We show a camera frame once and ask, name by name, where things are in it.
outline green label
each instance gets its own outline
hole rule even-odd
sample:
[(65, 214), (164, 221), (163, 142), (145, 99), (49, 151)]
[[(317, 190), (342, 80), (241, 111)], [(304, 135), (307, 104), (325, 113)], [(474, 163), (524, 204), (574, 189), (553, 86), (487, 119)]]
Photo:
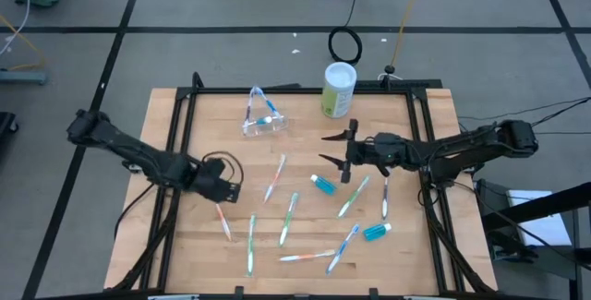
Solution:
[(338, 92), (331, 90), (331, 87), (324, 86), (322, 90), (322, 111), (327, 116), (333, 117)]

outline white container lid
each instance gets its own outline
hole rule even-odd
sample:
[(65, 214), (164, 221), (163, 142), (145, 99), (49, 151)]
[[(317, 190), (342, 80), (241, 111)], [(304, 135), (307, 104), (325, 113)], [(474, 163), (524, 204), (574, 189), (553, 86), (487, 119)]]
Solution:
[(339, 62), (326, 67), (324, 71), (326, 81), (335, 89), (349, 89), (355, 86), (357, 72), (353, 66)]

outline green toothbrush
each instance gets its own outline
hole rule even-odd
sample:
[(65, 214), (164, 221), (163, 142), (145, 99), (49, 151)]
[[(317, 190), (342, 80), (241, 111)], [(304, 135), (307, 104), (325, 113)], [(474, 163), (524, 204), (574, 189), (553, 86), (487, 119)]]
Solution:
[(285, 243), (285, 237), (287, 237), (287, 230), (289, 230), (289, 224), (292, 221), (292, 214), (294, 213), (294, 208), (296, 207), (298, 198), (299, 194), (294, 193), (294, 195), (292, 195), (292, 202), (289, 204), (287, 216), (285, 217), (285, 223), (283, 224), (283, 230), (281, 231), (281, 237), (279, 238), (279, 246), (283, 246), (283, 243)]
[(255, 232), (255, 223), (257, 221), (257, 215), (255, 213), (253, 213), (250, 216), (250, 230), (248, 232), (248, 271), (247, 271), (247, 276), (248, 277), (252, 277), (252, 269), (253, 266), (255, 264), (254, 260), (254, 246), (253, 246), (253, 234)]
[(363, 181), (361, 182), (361, 185), (359, 185), (359, 188), (353, 193), (353, 195), (351, 195), (351, 197), (344, 203), (343, 207), (341, 208), (341, 210), (339, 211), (339, 214), (337, 216), (337, 218), (341, 218), (344, 216), (344, 213), (347, 212), (347, 209), (349, 209), (349, 207), (351, 206), (351, 204), (353, 204), (353, 202), (355, 202), (355, 200), (357, 199), (357, 197), (359, 196), (359, 194), (361, 193), (361, 191), (363, 190), (363, 188), (368, 184), (369, 182), (369, 175), (367, 175)]

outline black equipment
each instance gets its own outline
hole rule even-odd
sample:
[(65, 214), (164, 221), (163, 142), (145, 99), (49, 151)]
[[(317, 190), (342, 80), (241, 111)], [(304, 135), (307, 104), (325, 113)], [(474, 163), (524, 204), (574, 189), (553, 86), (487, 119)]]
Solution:
[(78, 110), (67, 139), (82, 147), (101, 148), (122, 157), (127, 168), (137, 165), (157, 186), (197, 192), (216, 203), (236, 203), (241, 184), (220, 178), (222, 159), (199, 161), (186, 154), (161, 151), (113, 126), (107, 114)]
[(16, 132), (18, 132), (17, 116), (0, 112), (0, 162), (6, 153), (8, 142)]
[(357, 120), (351, 119), (348, 130), (322, 138), (347, 141), (344, 161), (320, 155), (342, 171), (343, 183), (349, 182), (351, 164), (371, 164), (376, 165), (384, 176), (390, 175), (386, 167), (401, 166), (408, 171), (424, 168), (431, 184), (451, 186), (462, 170), (477, 168), (483, 162), (500, 156), (526, 158), (537, 151), (537, 140), (531, 125), (519, 120), (481, 126), (476, 130), (430, 142), (413, 141), (393, 133), (378, 133), (374, 138), (355, 141), (358, 126)]

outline wooden table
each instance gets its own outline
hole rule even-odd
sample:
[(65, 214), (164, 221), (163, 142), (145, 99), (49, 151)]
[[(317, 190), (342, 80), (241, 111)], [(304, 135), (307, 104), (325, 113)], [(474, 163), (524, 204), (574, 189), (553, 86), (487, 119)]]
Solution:
[[(170, 89), (156, 89), (151, 94), (141, 139), (159, 149), (165, 146), (174, 96), (175, 90)], [(360, 235), (347, 248), (330, 277), (325, 276), (325, 270), (331, 258), (278, 261), (282, 256), (336, 249), (356, 222), (361, 224), (362, 230), (380, 222), (383, 177), (375, 167), (354, 167), (350, 184), (338, 185), (333, 197), (319, 191), (309, 178), (311, 174), (318, 174), (338, 184), (336, 167), (318, 157), (318, 153), (342, 158), (345, 144), (320, 138), (343, 131), (349, 118), (359, 120), (358, 138), (379, 131), (411, 138), (405, 98), (356, 95), (345, 118), (329, 119), (320, 111), (319, 95), (268, 97), (289, 117), (288, 129), (269, 136), (243, 138), (241, 125), (247, 95), (198, 96), (189, 153), (200, 158), (209, 151), (228, 150), (243, 163), (246, 177), (238, 203), (222, 204), (233, 231), (232, 243), (223, 233), (212, 202), (195, 193), (182, 195), (166, 292), (231, 294), (237, 285), (243, 285), (246, 294), (368, 294), (371, 287), (377, 287), (380, 295), (437, 294), (425, 212), (416, 201), (418, 175), (401, 168), (393, 171), (390, 181), (392, 230), (384, 238), (369, 243)], [(459, 132), (449, 90), (428, 90), (428, 104), (436, 138)], [(176, 142), (180, 142), (181, 132), (179, 128)], [(263, 205), (265, 190), (281, 153), (287, 155), (287, 164), (271, 199)], [(368, 174), (371, 176), (368, 187), (345, 218), (337, 220), (339, 209)], [(467, 175), (461, 175), (458, 181), (470, 185)], [(126, 205), (147, 184), (143, 175), (131, 175)], [(283, 220), (295, 191), (299, 192), (300, 200), (286, 243), (279, 248)], [(154, 198), (155, 191), (122, 221), (105, 286), (119, 282), (144, 249)], [(448, 198), (460, 251), (482, 279), (496, 287), (474, 195), (457, 186), (448, 189)], [(248, 278), (247, 236), (252, 212), (257, 213), (258, 222), (254, 277)], [(441, 251), (448, 288), (452, 289), (450, 263), (443, 246)], [(155, 264), (159, 263), (160, 255), (155, 256)], [(157, 270), (152, 271), (151, 284), (155, 285)]]

